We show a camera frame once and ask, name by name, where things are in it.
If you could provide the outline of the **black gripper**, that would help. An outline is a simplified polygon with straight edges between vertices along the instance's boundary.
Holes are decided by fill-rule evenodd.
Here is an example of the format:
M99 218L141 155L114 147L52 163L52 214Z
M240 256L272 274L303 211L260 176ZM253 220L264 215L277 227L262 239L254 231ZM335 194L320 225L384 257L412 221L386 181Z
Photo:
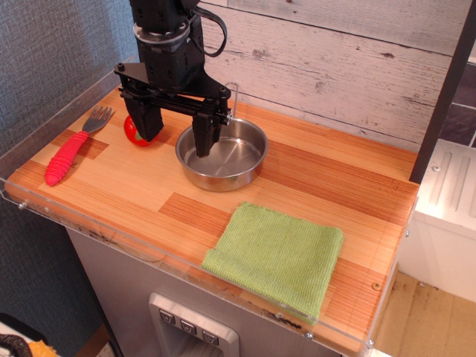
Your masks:
M151 142L164 128L161 110L193 119L196 155L210 155L221 126L231 119L231 91L205 71L201 22L179 22L172 29L152 29L135 23L133 32L140 61L117 64L121 97L138 134Z

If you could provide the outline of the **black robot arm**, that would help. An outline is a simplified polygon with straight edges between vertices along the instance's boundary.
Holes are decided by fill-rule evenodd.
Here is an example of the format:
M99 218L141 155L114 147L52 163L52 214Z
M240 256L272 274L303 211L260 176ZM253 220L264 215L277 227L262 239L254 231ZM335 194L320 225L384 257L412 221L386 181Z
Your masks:
M118 64L126 109L147 142L163 129L163 109L189 115L196 154L210 154L231 120L231 91L205 71L202 19L225 23L197 1L131 1L139 62Z

